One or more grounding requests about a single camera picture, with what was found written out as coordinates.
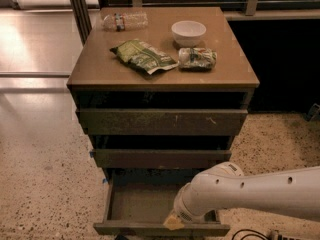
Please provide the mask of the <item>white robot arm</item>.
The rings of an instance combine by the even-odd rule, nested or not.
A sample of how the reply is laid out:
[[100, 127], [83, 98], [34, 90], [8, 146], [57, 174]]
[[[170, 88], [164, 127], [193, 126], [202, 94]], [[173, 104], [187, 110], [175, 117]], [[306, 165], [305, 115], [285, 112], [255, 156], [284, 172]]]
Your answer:
[[312, 221], [320, 219], [320, 167], [246, 176], [232, 162], [204, 170], [174, 199], [164, 227], [203, 224], [211, 211], [246, 208]]

